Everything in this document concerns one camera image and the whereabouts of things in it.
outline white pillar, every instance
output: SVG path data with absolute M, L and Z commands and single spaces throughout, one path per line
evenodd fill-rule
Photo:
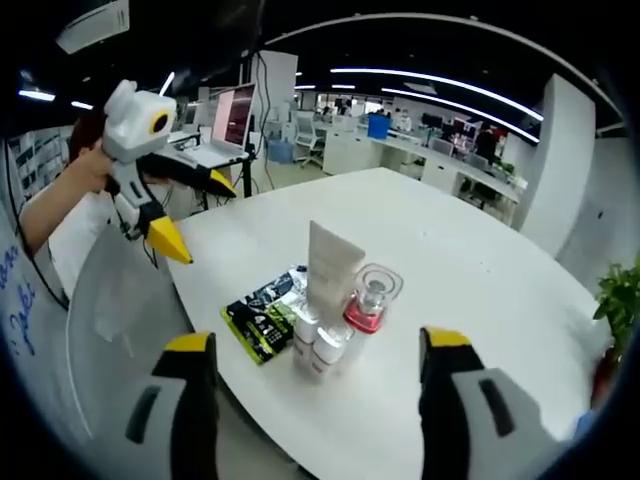
M 517 135 L 509 133 L 507 134 L 500 161 L 513 165 L 516 175 L 529 181 L 529 170 L 531 169 L 535 152 L 536 147 L 529 145 Z
M 554 74 L 545 87 L 543 112 L 529 184 L 512 225 L 556 257 L 576 222 L 587 184 L 596 109 L 589 97 Z
M 301 90 L 302 103 L 300 110 L 313 110 L 316 107 L 316 92 L 313 90 Z
M 262 50 L 260 52 L 264 64 L 257 55 L 251 59 L 251 81 L 254 82 L 262 92 L 264 105 L 260 104 L 260 95 L 256 93 L 253 102 L 253 112 L 256 115 L 256 122 L 262 112 L 267 110 L 267 87 L 269 88 L 269 100 L 271 100 L 271 111 L 269 118 L 277 118 L 282 104 L 293 100 L 296 86 L 296 70 L 298 68 L 298 57 L 282 52 L 272 52 Z
M 260 127 L 262 126 L 261 122 L 264 119 L 263 115 L 267 112 L 267 91 L 269 93 L 268 100 L 271 102 L 271 110 L 268 112 L 268 118 L 279 118 L 280 113 L 283 111 L 283 104 L 293 100 L 296 85 L 296 71 L 298 68 L 298 57 L 296 55 L 272 52 L 269 50 L 262 50 L 260 55 L 264 63 L 262 63 L 257 55 L 254 55 L 251 59 L 251 82 L 256 84 L 256 89 L 258 90 L 253 98 L 251 113 L 255 118 L 255 130 L 258 132 L 258 135 L 260 133 Z M 260 101 L 259 92 L 262 94 L 262 102 Z M 271 188 L 265 172 L 265 153 L 263 142 L 258 158 L 253 162 L 251 168 L 251 176 L 258 183 L 261 191 Z

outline cable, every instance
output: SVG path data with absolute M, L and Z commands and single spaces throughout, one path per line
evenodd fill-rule
M 259 80 L 259 71 L 260 68 L 260 62 L 258 62 L 258 64 L 256 65 L 256 79 Z M 257 87 L 258 87 L 258 96 L 260 97 L 260 116 L 262 116 L 264 114 L 264 98 L 262 97 L 262 91 L 260 90 L 260 85 L 261 83 L 258 83 Z M 262 148 L 262 142 L 265 141 L 264 138 L 264 126 L 266 124 L 266 117 L 264 118 L 260 118 L 258 120 L 258 128 L 260 129 L 260 134 L 262 135 L 262 141 L 260 143 L 258 143 L 258 148 L 256 149 L 256 158 L 258 158 L 258 155 L 260 154 L 260 149 Z
M 149 259 L 149 261 L 151 262 L 151 265 L 153 265 L 154 267 L 158 268 L 158 262 L 155 260 L 155 258 L 151 258 L 151 255 L 149 254 L 149 252 L 147 250 L 147 245 L 145 244 L 144 238 L 142 239 L 142 249 L 144 250 L 144 253 L 147 256 L 147 258 Z
M 174 185 L 171 185 L 169 187 L 169 191 L 164 196 L 164 200 L 162 200 L 162 208 L 163 209 L 166 208 L 167 205 L 169 205 L 169 200 L 171 199 L 171 195 L 173 194 L 173 187 L 174 187 Z M 149 254 L 149 251 L 147 250 L 147 246 L 145 244 L 144 238 L 142 239 L 142 249 L 144 250 L 144 253 L 147 256 L 147 258 L 149 259 L 149 261 L 151 262 L 151 265 L 153 265 L 154 267 L 158 268 L 158 259 L 156 258 L 156 251 L 152 247 L 151 248 L 151 255 Z
M 264 148 L 265 148 L 264 171 L 267 174 L 269 183 L 271 184 L 271 190 L 275 190 L 276 187 L 273 184 L 273 179 L 271 178 L 271 174 L 269 173 L 269 165 L 268 165 L 269 164 L 269 142 L 267 142 L 267 140 L 264 138 L 264 127 L 267 123 L 269 112 L 271 111 L 271 96 L 269 95 L 269 84 L 267 82 L 267 63 L 264 61 L 264 58 L 262 58 L 262 54 L 260 53 L 260 51 L 258 51 L 258 59 L 262 62 L 262 65 L 264 66 L 264 90 L 267 96 L 267 113 L 264 116 L 264 121 L 262 122 L 262 128 L 261 128 L 262 141 L 264 142 Z M 258 65 L 256 66 L 256 77 L 258 77 L 259 65 L 260 63 L 258 63 Z
M 27 257 L 29 258 L 29 260 L 31 261 L 33 268 L 35 268 L 36 273 L 40 277 L 40 280 L 42 280 L 42 283 L 44 284 L 45 288 L 49 292 L 49 295 L 51 295 L 51 297 L 56 301 L 58 305 L 60 305 L 65 311 L 68 312 L 69 306 L 65 302 L 63 302 L 60 298 L 58 298 L 58 296 L 53 292 L 53 290 L 49 286 L 49 283 L 47 283 L 47 280 L 44 278 L 44 275 L 40 271 L 40 268 L 38 268 L 38 265 L 36 264 L 36 260 L 33 256 L 33 253 L 31 252 L 31 249 L 27 244 L 27 238 L 24 234 L 24 230 L 22 230 L 22 225 L 20 224 L 20 214 L 18 213 L 18 209 L 16 207 L 16 201 L 13 198 L 13 188 L 11 186 L 11 171 L 9 168 L 9 146 L 7 144 L 6 139 L 4 140 L 4 159 L 5 159 L 5 167 L 6 167 L 6 174 L 7 174 L 7 189 L 9 190 L 11 210 L 13 211 L 13 216 L 15 217 L 15 220 L 16 220 L 16 228 L 18 230 L 18 233 L 20 234 L 20 240 L 22 241 L 22 245 L 24 246 L 24 251 L 27 254 Z

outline perfume bottle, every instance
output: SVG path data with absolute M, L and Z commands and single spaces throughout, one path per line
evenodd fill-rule
M 366 340 L 383 325 L 403 284 L 400 275 L 381 265 L 370 263 L 360 269 L 343 313 L 345 322 L 354 330 L 344 354 L 344 365 L 360 356 Z

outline ceiling light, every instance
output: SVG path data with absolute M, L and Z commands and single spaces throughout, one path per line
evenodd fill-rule
M 488 120 L 491 120 L 493 122 L 499 123 L 500 125 L 503 125 L 503 126 L 507 127 L 508 129 L 513 130 L 516 133 L 519 133 L 523 137 L 528 138 L 532 142 L 538 143 L 540 141 L 536 137 L 531 135 L 530 133 L 525 132 L 524 130 L 516 127 L 515 125 L 511 125 L 510 123 L 507 123 L 504 120 L 500 120 L 499 118 L 496 118 L 493 115 L 489 115 L 488 113 L 481 112 L 480 110 L 476 110 L 475 108 L 467 107 L 466 105 L 461 105 L 460 103 L 450 102 L 449 100 L 444 100 L 444 99 L 438 98 L 438 97 L 431 97 L 429 95 L 422 95 L 420 93 L 408 92 L 408 91 L 405 91 L 405 90 L 396 90 L 394 88 L 383 88 L 382 91 L 383 92 L 389 92 L 389 93 L 397 93 L 399 95 L 408 95 L 410 97 L 422 98 L 424 100 L 429 100 L 431 102 L 444 103 L 445 105 L 449 105 L 449 106 L 454 107 L 454 108 L 459 108 L 461 110 L 466 110 L 467 112 L 471 112 L 471 113 L 473 113 L 475 115 L 478 115 L 480 117 L 484 117 L 484 118 L 486 118 Z
M 402 70 L 385 70 L 382 68 L 333 68 L 331 70 L 331 73 L 379 73 L 382 75 L 400 75 L 403 77 L 421 78 L 423 80 L 432 80 L 434 82 L 447 83 L 449 85 L 466 88 L 467 90 L 471 90 L 472 92 L 486 95 L 487 97 L 491 97 L 494 100 L 498 100 L 502 103 L 506 103 L 511 107 L 517 108 L 521 112 L 524 112 L 527 115 L 532 116 L 538 121 L 543 120 L 542 115 L 540 115 L 538 112 L 535 112 L 534 110 L 528 107 L 525 107 L 524 105 L 521 105 L 518 102 L 509 100 L 508 98 L 503 97 L 502 95 L 498 95 L 497 93 L 490 92 L 489 90 L 485 90 L 484 88 L 476 87 L 468 83 L 459 82 L 457 80 L 451 80 L 449 78 L 438 77 L 436 75 L 428 75 L 426 73 L 405 72 Z
M 171 85 L 171 82 L 173 82 L 173 77 L 175 77 L 175 76 L 176 76 L 175 72 L 171 72 L 169 74 L 169 76 L 167 77 L 167 79 L 164 82 L 164 85 L 160 89 L 160 96 L 161 97 L 164 95 L 164 92 L 167 91 L 167 88 L 169 88 L 169 85 Z
M 75 100 L 71 102 L 76 108 L 84 108 L 85 110 L 93 110 L 93 105 L 89 105 L 88 103 L 76 102 Z
M 36 90 L 20 90 L 18 95 L 33 98 L 34 100 L 44 100 L 45 102 L 53 102 L 53 99 L 56 98 L 52 93 L 38 92 Z

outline office worker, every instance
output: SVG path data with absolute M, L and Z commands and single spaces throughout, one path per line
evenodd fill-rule
M 35 254 L 49 241 L 51 261 L 69 298 L 102 230 L 118 221 L 111 195 L 104 191 L 112 164 L 101 148 L 105 120 L 98 109 L 78 119 L 69 141 L 69 164 L 20 215 L 25 247 Z M 147 175 L 144 179 L 166 183 Z
M 347 100 L 342 107 L 340 107 L 340 115 L 345 117 L 351 116 L 351 100 Z
M 409 110 L 406 108 L 402 110 L 402 115 L 400 116 L 400 121 L 398 123 L 398 130 L 403 132 L 411 131 L 411 117 L 409 116 Z
M 497 143 L 491 130 L 491 125 L 487 122 L 482 122 L 482 129 L 476 138 L 476 155 L 486 158 L 489 161 L 489 165 L 493 165 Z
M 109 210 L 110 198 L 102 190 L 111 159 L 100 147 L 104 115 L 91 113 L 76 122 L 69 145 L 69 164 L 51 185 L 24 206 L 20 225 L 26 245 L 35 254 L 73 211 L 92 217 Z
M 401 117 L 400 109 L 396 108 L 396 111 L 393 112 L 393 115 L 391 116 L 391 128 L 393 128 L 394 130 L 399 129 L 400 117 Z
M 327 123 L 331 122 L 331 107 L 326 106 L 322 109 L 322 121 Z

